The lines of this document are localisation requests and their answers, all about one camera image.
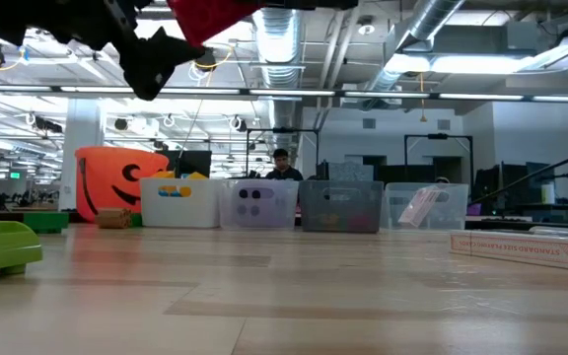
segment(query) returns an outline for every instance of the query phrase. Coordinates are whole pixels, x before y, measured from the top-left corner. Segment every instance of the orange pumpkin bucket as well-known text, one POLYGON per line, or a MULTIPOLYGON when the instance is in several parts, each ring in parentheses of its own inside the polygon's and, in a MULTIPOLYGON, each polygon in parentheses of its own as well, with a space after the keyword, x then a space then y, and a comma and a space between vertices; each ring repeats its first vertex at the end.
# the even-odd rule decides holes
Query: orange pumpkin bucket
POLYGON ((100 208, 141 212, 139 179, 164 171, 161 154, 114 147, 85 147, 76 151, 76 208, 93 222, 100 208))

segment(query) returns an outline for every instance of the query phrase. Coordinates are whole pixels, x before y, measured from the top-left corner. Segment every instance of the white plastic bin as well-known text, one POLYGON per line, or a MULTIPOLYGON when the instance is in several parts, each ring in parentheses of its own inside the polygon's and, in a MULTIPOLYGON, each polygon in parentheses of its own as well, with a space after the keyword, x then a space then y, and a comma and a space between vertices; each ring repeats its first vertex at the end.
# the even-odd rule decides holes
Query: white plastic bin
POLYGON ((392 230, 462 230, 468 185, 450 183, 388 183, 385 211, 392 230))
POLYGON ((289 180, 225 180, 220 199, 221 227, 294 229, 298 185, 289 180))
POLYGON ((145 227, 216 228, 220 226, 218 194, 222 180, 141 179, 145 227))

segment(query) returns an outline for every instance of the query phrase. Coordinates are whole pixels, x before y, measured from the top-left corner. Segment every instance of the gray plastic bin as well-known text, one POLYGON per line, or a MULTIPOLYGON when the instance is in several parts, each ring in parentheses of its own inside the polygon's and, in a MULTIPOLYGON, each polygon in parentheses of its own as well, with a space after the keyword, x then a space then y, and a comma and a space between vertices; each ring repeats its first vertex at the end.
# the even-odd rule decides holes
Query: gray plastic bin
POLYGON ((379 231, 383 203, 380 181, 302 181, 300 200, 304 231, 379 231))

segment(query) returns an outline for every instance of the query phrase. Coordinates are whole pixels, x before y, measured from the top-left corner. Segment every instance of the small cardboard box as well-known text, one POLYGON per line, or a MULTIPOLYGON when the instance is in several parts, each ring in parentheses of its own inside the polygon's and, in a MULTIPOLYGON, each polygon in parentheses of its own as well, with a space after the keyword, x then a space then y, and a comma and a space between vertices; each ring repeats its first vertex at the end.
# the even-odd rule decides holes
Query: small cardboard box
POLYGON ((451 252, 568 268, 568 237, 452 231, 451 252))

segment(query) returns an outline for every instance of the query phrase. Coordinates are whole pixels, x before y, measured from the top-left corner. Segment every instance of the pink package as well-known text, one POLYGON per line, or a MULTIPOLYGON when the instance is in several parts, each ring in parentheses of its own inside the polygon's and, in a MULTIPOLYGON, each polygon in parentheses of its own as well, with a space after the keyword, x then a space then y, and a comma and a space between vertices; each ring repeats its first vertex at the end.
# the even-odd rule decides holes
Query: pink package
POLYGON ((413 198, 411 198, 411 202, 409 202, 400 215, 398 223, 413 228, 420 227, 420 224, 422 224, 422 221, 435 204, 435 201, 437 201, 440 193, 442 193, 442 190, 436 186, 424 187, 417 190, 413 198))

